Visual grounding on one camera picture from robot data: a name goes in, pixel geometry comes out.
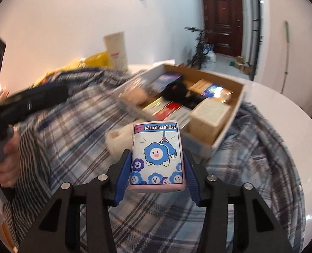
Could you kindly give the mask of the person's left hand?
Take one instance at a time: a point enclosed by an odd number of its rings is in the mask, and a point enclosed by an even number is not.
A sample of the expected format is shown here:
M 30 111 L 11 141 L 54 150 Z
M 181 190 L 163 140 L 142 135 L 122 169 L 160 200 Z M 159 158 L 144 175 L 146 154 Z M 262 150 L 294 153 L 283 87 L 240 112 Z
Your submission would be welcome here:
M 0 162 L 0 186 L 4 188 L 12 187 L 20 176 L 20 135 L 14 133 L 4 146 L 5 159 Z

